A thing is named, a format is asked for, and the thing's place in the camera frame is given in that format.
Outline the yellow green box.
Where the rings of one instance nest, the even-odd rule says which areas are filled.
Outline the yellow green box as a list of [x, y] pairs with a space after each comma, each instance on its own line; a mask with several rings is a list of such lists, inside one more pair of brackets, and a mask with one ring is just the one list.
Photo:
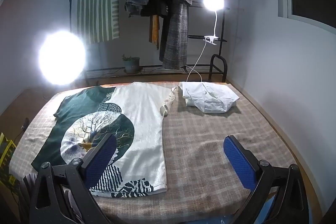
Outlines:
[[10, 139], [7, 139], [3, 133], [0, 137], [0, 176], [1, 183], [9, 189], [12, 193], [17, 194], [19, 188], [19, 181], [9, 172], [9, 165], [11, 158], [16, 149], [16, 145]]

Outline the green and white printed t-shirt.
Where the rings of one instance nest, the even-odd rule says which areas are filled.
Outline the green and white printed t-shirt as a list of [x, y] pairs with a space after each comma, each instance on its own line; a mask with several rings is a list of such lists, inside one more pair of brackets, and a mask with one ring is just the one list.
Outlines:
[[175, 95], [160, 85], [135, 82], [87, 88], [64, 98], [56, 123], [32, 162], [38, 169], [84, 157], [107, 133], [116, 137], [116, 150], [98, 182], [94, 196], [142, 197], [167, 191], [163, 153], [163, 118]]

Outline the hanging orange scarf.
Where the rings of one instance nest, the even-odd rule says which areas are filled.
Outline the hanging orange scarf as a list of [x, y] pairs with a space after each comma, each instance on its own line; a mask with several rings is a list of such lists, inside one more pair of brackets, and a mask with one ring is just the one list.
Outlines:
[[149, 42], [154, 44], [159, 49], [159, 16], [150, 16], [150, 28], [149, 28]]

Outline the hanging grey plaid coat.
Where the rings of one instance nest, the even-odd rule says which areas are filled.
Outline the hanging grey plaid coat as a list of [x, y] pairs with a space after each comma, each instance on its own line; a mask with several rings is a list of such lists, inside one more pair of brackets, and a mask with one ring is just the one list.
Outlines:
[[166, 69], [180, 69], [187, 62], [188, 8], [193, 0], [168, 0], [163, 19], [160, 60]]

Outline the small potted plant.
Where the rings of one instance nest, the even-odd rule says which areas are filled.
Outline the small potted plant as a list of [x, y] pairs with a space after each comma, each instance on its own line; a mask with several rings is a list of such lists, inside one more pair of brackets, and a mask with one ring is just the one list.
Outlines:
[[125, 65], [126, 73], [137, 73], [140, 71], [139, 57], [127, 57], [125, 55], [122, 55], [122, 60]]

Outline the plaid beige bed blanket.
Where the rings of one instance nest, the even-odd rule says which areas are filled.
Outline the plaid beige bed blanket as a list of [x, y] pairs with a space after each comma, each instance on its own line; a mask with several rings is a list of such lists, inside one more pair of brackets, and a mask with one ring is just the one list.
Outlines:
[[167, 191], [145, 197], [97, 197], [112, 221], [179, 223], [235, 213], [248, 197], [223, 151], [233, 135], [259, 160], [288, 167], [293, 155], [262, 114], [244, 97], [224, 114], [204, 114], [185, 104], [176, 83], [175, 100], [163, 119]]

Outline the folded white shirt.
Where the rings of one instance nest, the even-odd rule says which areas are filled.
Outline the folded white shirt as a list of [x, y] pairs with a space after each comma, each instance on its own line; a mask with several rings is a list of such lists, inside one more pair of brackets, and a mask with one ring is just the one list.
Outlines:
[[239, 96], [223, 84], [180, 82], [179, 87], [186, 105], [196, 107], [205, 114], [226, 113], [239, 100]]

